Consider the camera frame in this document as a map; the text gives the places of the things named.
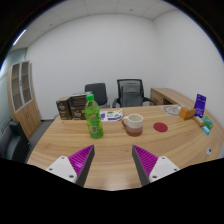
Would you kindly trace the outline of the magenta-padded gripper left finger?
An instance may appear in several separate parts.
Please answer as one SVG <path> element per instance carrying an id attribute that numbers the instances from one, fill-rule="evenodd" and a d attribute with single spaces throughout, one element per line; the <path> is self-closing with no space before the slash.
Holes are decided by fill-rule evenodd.
<path id="1" fill-rule="evenodd" d="M 60 156 L 47 168 L 47 171 L 83 187 L 94 155 L 94 146 L 90 145 L 69 157 Z"/>

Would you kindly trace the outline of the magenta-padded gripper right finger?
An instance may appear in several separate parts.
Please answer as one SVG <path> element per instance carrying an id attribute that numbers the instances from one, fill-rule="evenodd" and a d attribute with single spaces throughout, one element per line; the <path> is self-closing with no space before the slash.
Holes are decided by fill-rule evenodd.
<path id="1" fill-rule="evenodd" d="M 179 171 L 179 168 L 166 156 L 157 157 L 136 145 L 132 146 L 132 157 L 142 186 Z"/>

